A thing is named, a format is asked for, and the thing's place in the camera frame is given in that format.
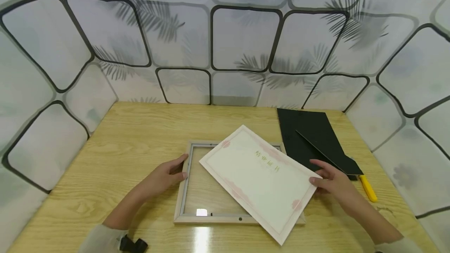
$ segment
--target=wooden table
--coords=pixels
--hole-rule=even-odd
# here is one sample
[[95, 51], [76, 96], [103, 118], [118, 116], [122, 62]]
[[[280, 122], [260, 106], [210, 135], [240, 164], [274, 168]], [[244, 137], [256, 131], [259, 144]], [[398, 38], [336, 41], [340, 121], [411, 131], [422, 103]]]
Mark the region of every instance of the wooden table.
[[[326, 114], [372, 184], [376, 209], [424, 252], [437, 252], [346, 115]], [[134, 185], [186, 151], [188, 139], [222, 140], [242, 124], [266, 141], [282, 141], [274, 108], [116, 103], [9, 252], [76, 252]], [[312, 199], [307, 224], [295, 226], [280, 247], [257, 225], [174, 225], [177, 191], [147, 203], [133, 223], [131, 234], [148, 242], [149, 252], [373, 252], [369, 236], [333, 199]]]

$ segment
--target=certificate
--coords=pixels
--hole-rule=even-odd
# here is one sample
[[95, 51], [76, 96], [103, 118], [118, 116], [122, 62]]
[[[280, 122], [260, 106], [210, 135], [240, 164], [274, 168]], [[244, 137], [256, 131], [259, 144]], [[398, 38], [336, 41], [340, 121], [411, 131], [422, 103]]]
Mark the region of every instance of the certificate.
[[199, 163], [282, 245], [316, 187], [319, 177], [240, 126]]

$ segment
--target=white sleeve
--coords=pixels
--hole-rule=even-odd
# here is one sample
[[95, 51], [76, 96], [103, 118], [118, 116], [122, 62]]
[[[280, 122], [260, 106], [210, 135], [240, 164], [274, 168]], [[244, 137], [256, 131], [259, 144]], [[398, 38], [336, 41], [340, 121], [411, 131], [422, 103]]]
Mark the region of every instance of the white sleeve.
[[78, 253], [119, 253], [120, 241], [127, 233], [127, 230], [110, 229], [98, 224], [87, 235]]
[[375, 252], [382, 253], [422, 253], [422, 250], [409, 238], [402, 238], [393, 243], [375, 245]]

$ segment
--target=wooden picture frame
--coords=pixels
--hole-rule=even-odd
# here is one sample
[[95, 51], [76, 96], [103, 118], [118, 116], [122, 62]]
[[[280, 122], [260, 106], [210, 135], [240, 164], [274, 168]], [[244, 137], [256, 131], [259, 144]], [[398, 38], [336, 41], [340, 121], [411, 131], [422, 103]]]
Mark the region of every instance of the wooden picture frame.
[[[187, 160], [183, 164], [183, 172], [186, 172], [187, 179], [180, 183], [178, 188], [177, 203], [175, 205], [174, 223], [193, 223], [193, 224], [206, 224], [206, 223], [227, 223], [227, 224], [258, 224], [258, 222], [248, 213], [246, 214], [215, 214], [208, 212], [206, 215], [198, 216], [195, 214], [185, 214], [184, 207], [186, 205], [187, 186], [189, 184], [190, 168], [192, 166], [193, 151], [196, 147], [215, 147], [220, 141], [205, 141], [205, 140], [190, 140], [188, 141], [186, 153], [188, 155]], [[280, 150], [284, 154], [283, 143], [270, 143], [273, 147]], [[296, 221], [296, 224], [305, 224], [305, 214], [302, 212], [300, 217]]]

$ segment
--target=wallpaper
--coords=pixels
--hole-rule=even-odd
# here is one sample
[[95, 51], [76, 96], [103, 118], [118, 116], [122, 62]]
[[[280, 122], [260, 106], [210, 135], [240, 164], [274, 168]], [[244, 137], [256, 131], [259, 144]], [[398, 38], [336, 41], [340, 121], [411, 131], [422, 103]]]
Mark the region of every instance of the wallpaper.
[[450, 250], [449, 15], [450, 0], [0, 0], [0, 252], [117, 100], [346, 112]]

